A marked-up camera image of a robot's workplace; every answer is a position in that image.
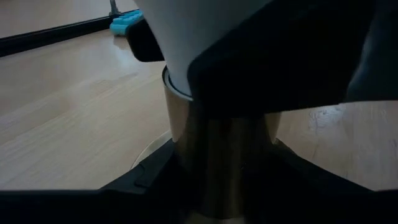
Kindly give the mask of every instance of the blue object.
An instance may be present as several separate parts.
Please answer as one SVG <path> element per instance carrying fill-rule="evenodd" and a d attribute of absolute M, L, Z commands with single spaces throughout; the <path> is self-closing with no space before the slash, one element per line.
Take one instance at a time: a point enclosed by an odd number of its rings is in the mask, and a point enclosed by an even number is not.
<path fill-rule="evenodd" d="M 113 19 L 109 28 L 114 35 L 126 35 L 127 27 L 138 21 L 142 16 L 143 14 L 139 9 L 125 13 L 120 17 Z"/>

